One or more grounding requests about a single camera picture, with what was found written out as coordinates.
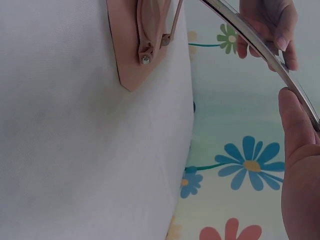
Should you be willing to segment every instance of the metal screw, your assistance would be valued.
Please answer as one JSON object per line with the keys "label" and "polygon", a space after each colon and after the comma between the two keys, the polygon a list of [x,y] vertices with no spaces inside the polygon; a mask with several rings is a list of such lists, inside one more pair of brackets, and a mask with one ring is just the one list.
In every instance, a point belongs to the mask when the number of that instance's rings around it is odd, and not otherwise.
{"label": "metal screw", "polygon": [[169,42],[170,42],[169,38],[164,37],[161,39],[161,46],[168,46]]}
{"label": "metal screw", "polygon": [[150,63],[150,58],[147,55],[145,55],[145,56],[142,57],[141,62],[142,62],[143,65],[149,64]]}

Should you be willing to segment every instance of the yellow flower center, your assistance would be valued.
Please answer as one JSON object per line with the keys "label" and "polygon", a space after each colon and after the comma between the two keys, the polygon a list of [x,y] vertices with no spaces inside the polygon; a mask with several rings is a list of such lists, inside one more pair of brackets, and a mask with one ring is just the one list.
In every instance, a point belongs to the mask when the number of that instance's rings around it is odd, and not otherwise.
{"label": "yellow flower center", "polygon": [[181,186],[187,186],[189,184],[189,181],[187,179],[182,179]]}
{"label": "yellow flower center", "polygon": [[236,41],[237,41],[237,38],[236,38],[236,36],[234,36],[234,35],[230,35],[229,37],[228,37],[228,40],[229,40],[229,42],[230,43],[235,43]]}
{"label": "yellow flower center", "polygon": [[243,163],[243,166],[244,166],[244,168],[247,169],[248,171],[256,172],[256,173],[261,172],[260,165],[259,165],[259,163],[257,163],[256,161],[247,160],[247,161],[245,161],[245,162]]}

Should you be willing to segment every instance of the orange flower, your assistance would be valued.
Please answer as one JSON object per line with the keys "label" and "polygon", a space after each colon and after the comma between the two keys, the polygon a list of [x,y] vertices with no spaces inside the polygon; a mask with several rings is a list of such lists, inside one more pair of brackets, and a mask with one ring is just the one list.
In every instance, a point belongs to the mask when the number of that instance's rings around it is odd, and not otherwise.
{"label": "orange flower", "polygon": [[180,231],[182,226],[180,224],[175,223],[176,217],[173,216],[171,219],[171,223],[169,226],[169,230],[166,234],[165,240],[179,240],[180,239]]}
{"label": "orange flower", "polygon": [[[260,226],[250,225],[237,237],[238,227],[238,219],[230,218],[225,224],[224,240],[259,240],[262,233]],[[222,240],[222,238],[215,228],[205,227],[200,232],[199,240]]]}
{"label": "orange flower", "polygon": [[[195,42],[197,40],[197,32],[195,31],[188,31],[188,42]],[[189,45],[189,57],[190,57],[190,61],[193,60],[193,56],[194,54],[197,53],[197,48],[195,46],[190,46]]]}

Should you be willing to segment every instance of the green flower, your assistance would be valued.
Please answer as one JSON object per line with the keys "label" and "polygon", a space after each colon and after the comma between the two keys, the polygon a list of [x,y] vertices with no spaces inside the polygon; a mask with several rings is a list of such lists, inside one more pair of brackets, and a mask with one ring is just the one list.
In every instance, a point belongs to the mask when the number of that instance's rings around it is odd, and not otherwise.
{"label": "green flower", "polygon": [[220,44],[220,48],[225,48],[225,53],[229,54],[231,52],[231,48],[233,49],[233,52],[237,52],[237,37],[235,30],[229,25],[221,24],[220,30],[224,35],[217,35],[216,39],[219,42],[222,42]]}

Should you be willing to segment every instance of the green stem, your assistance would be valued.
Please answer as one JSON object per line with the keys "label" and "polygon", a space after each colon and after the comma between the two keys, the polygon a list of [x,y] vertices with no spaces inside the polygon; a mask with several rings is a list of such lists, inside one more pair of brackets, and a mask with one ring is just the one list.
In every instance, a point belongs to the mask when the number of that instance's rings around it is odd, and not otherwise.
{"label": "green stem", "polygon": [[202,171],[202,170],[208,170],[208,169],[214,169],[217,167],[220,167],[222,165],[225,165],[227,163],[218,163],[218,164],[214,164],[214,165],[209,165],[209,166],[197,166],[196,170],[197,171]]}
{"label": "green stem", "polygon": [[195,46],[195,47],[205,47],[205,48],[212,48],[212,47],[219,47],[220,44],[200,44],[200,43],[192,43],[189,42],[190,46]]}

